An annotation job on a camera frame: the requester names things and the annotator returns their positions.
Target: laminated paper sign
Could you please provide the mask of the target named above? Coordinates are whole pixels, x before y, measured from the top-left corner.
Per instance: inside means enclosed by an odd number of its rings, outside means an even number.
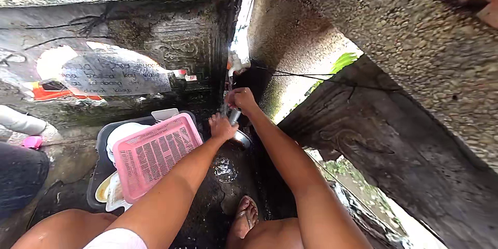
[[[133,95],[171,92],[168,71],[134,51],[87,42],[94,51],[62,66],[61,81],[76,95]]]

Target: dish rack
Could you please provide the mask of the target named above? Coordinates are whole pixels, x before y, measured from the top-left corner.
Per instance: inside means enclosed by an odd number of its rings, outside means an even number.
[[[187,113],[180,113],[116,142],[115,164],[123,196],[135,203],[186,154],[202,144]]]

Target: foot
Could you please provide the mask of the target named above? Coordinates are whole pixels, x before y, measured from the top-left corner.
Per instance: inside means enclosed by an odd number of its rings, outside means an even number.
[[[258,208],[256,203],[249,196],[244,196],[240,200],[229,235],[243,239],[257,223]]]

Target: leaf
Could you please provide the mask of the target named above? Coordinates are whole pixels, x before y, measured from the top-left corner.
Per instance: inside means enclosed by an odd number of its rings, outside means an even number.
[[[358,56],[355,53],[345,53],[341,55],[337,61],[332,65],[332,69],[330,70],[330,74],[336,74],[345,66],[355,62],[358,59]]]

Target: running water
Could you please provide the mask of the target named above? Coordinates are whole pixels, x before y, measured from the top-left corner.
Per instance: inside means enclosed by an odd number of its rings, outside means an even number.
[[[227,95],[227,93],[232,91],[232,83],[233,83],[233,77],[228,77],[227,91],[225,91],[223,94],[223,104],[221,105],[221,108],[220,108],[221,116],[228,116],[228,114],[229,114],[230,107],[228,106],[227,102],[225,101],[225,96]]]

